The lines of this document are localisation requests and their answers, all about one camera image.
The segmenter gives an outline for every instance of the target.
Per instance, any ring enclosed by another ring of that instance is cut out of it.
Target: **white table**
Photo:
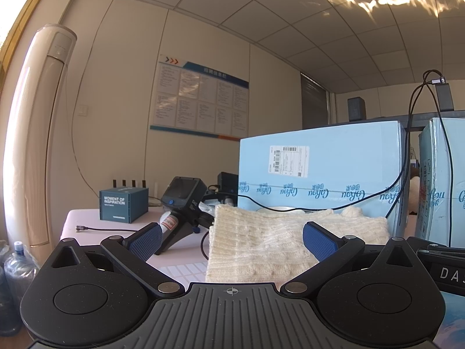
[[[162,207],[149,207],[147,213],[128,224],[100,220],[98,209],[71,210],[66,218],[60,239],[74,237],[81,246],[84,246],[100,244],[103,239],[115,234],[128,237],[132,232],[92,230],[76,232],[76,226],[138,230],[151,222],[160,222],[163,212]],[[200,244],[206,231],[206,228],[201,227],[201,233],[191,234],[181,239],[162,254],[150,257],[147,263],[175,279],[186,289],[190,282],[205,282],[207,261],[201,253]],[[205,239],[204,250],[208,253],[208,238]]]

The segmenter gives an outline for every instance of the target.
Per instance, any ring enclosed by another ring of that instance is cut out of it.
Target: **wall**
[[[60,23],[72,0],[41,0],[27,23],[19,40],[15,55],[6,75],[5,85],[0,95],[0,170],[3,170],[3,153],[5,150],[6,127],[10,115],[13,94],[19,72],[36,31],[48,23]],[[3,212],[3,178],[0,177],[0,238],[6,239],[5,217]]]
[[[465,110],[465,80],[451,80],[450,91],[454,102],[455,110]],[[418,83],[409,83],[403,85],[383,86],[359,90],[357,92],[336,94],[336,112],[338,122],[347,122],[349,120],[347,111],[347,99],[352,97],[362,97],[366,106],[366,117],[390,117],[393,115],[408,114],[408,105],[410,96]],[[436,106],[430,92],[425,87],[415,104],[414,113],[430,113],[436,111]],[[419,158],[419,132],[411,133],[411,147],[415,150]]]
[[[239,143],[149,130],[158,54],[250,82],[249,135],[299,130],[299,71],[246,41],[172,10],[137,0],[74,0],[62,22],[78,37],[57,105],[52,143],[54,239],[69,210],[97,208],[112,179],[147,180],[161,196],[176,175],[216,183],[237,172]],[[87,105],[86,117],[73,108]]]

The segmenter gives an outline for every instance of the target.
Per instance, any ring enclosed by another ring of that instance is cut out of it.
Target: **crosshair marking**
[[[226,291],[229,295],[233,296],[234,294],[237,294],[240,292],[240,290],[238,289],[235,289],[234,287],[231,287],[227,290],[223,290],[223,291]]]

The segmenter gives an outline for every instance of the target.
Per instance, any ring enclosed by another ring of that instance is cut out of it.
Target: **barcode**
[[[280,164],[281,164],[281,151],[276,150],[274,152],[274,171],[280,171]]]

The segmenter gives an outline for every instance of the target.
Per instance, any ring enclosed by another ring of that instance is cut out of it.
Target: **teal box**
[[[454,167],[452,199],[453,247],[465,247],[465,119],[443,118]],[[450,160],[439,118],[420,134],[420,196],[415,236],[449,244]]]
[[[239,194],[267,207],[327,209],[354,203],[396,180],[404,147],[405,130],[397,121],[245,138],[240,141]],[[403,177],[387,192],[355,207],[371,218],[386,216],[402,182]],[[408,190],[407,186],[388,217],[392,236],[404,234]],[[260,209],[246,198],[238,198],[238,207]]]
[[[115,187],[100,191],[100,219],[132,223],[148,211],[148,189]]]

